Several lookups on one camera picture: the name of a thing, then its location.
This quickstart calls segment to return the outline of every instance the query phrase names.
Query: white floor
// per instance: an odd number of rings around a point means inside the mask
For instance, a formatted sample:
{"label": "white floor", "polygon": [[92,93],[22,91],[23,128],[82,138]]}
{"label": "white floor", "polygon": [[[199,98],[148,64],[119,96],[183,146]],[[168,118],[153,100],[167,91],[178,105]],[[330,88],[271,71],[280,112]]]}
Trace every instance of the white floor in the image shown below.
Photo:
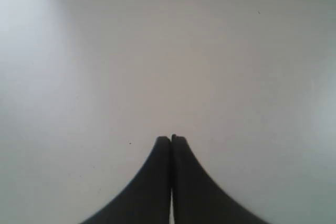
{"label": "white floor", "polygon": [[79,223],[185,135],[272,224],[334,224],[336,0],[0,0],[0,223]]}

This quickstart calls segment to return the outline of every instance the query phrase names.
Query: white surface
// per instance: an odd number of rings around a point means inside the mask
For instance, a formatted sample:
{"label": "white surface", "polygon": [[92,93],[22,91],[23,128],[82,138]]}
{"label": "white surface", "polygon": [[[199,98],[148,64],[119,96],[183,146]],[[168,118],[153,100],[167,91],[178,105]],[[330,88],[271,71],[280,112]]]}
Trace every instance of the white surface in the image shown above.
{"label": "white surface", "polygon": [[336,220],[336,0],[0,0],[0,223],[78,223],[185,135],[272,224]]}

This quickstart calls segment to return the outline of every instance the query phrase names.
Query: gray floor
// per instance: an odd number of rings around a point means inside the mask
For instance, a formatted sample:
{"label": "gray floor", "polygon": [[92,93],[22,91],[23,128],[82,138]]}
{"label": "gray floor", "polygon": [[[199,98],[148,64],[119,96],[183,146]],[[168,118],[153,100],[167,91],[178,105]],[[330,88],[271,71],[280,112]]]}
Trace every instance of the gray floor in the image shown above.
{"label": "gray floor", "polygon": [[0,0],[0,223],[78,223],[185,135],[274,224],[334,224],[336,0]]}

